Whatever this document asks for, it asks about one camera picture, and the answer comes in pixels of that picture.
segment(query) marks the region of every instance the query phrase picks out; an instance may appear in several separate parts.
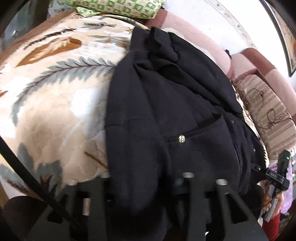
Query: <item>framed picture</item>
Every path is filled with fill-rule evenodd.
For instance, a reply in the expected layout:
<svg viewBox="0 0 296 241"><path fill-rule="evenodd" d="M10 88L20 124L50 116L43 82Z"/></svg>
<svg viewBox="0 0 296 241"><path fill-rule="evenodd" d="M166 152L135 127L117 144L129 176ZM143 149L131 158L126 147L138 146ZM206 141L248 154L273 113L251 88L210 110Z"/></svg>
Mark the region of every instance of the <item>framed picture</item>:
<svg viewBox="0 0 296 241"><path fill-rule="evenodd" d="M296 70L296 40L289 30L287 24L279 13L270 6L265 0L259 0L267 13L269 14L281 40L284 48L286 61L288 65L289 77L293 75Z"/></svg>

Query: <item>person's hand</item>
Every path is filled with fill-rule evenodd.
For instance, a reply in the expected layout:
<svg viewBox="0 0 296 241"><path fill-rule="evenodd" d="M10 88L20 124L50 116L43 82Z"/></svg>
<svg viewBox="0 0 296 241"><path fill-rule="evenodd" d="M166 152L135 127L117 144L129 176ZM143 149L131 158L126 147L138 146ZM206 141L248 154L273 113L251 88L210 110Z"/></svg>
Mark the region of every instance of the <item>person's hand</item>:
<svg viewBox="0 0 296 241"><path fill-rule="evenodd" d="M268 190L269 190L269 184L265 186L265 191L266 193L264 194L262 198L262 210L263 211L268 211L271 208L271 201L272 197L268 195ZM281 206L284 202L284 194L283 192L279 193L276 198L279 200L278 204L276 205L276 208L274 209L274 213L271 217L273 219L275 216L277 216L280 213Z"/></svg>

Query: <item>striped cushion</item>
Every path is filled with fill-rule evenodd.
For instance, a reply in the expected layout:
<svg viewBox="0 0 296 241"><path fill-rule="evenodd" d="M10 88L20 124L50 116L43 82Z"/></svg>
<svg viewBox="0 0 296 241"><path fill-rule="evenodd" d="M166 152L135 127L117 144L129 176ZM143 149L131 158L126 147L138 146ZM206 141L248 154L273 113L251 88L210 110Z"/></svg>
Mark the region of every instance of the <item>striped cushion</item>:
<svg viewBox="0 0 296 241"><path fill-rule="evenodd" d="M284 149L291 150L296 145L296 126L281 100L257 75L248 75L237 85L273 165Z"/></svg>

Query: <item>black strap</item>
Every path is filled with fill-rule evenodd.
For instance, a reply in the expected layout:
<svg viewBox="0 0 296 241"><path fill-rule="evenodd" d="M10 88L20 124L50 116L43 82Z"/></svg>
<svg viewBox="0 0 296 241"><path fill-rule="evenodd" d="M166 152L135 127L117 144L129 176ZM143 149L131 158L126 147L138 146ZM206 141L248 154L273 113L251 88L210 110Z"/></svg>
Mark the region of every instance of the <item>black strap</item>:
<svg viewBox="0 0 296 241"><path fill-rule="evenodd" d="M16 174L31 188L43 201L51 206L58 214L60 214L66 221L71 223L74 228L81 229L79 223L72 215L67 212L59 202L57 202L31 175L31 173L24 167L12 150L8 147L5 141L0 136L0 154L4 157L7 163L13 168Z"/></svg>

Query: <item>red sleeve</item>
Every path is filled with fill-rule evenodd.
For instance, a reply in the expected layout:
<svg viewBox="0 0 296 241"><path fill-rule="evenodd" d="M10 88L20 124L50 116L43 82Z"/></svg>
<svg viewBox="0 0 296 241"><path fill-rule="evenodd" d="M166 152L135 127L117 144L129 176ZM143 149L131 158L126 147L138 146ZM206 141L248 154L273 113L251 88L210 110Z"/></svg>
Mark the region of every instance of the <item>red sleeve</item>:
<svg viewBox="0 0 296 241"><path fill-rule="evenodd" d="M263 221L263 230L265 231L269 241L275 241L279 235L279 217L280 213L269 222Z"/></svg>

